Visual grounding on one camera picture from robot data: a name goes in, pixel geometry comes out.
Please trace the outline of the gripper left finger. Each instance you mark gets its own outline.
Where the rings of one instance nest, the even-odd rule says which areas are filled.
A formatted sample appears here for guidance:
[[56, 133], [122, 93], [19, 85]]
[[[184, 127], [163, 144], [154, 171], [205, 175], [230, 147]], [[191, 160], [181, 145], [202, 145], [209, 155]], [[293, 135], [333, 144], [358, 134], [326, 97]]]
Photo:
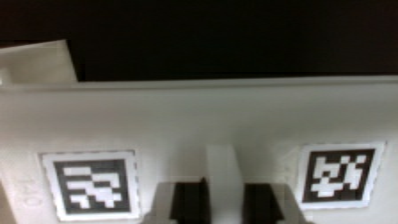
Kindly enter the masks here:
[[211, 224], [205, 178], [157, 184], [150, 210], [140, 224]]

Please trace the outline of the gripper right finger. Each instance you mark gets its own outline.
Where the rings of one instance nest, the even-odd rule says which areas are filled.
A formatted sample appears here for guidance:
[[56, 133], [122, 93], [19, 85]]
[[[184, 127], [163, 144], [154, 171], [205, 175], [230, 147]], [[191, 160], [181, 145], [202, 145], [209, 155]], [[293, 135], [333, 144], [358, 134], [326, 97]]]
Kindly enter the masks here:
[[243, 224], [314, 224], [305, 220], [285, 184], [248, 183], [245, 185]]

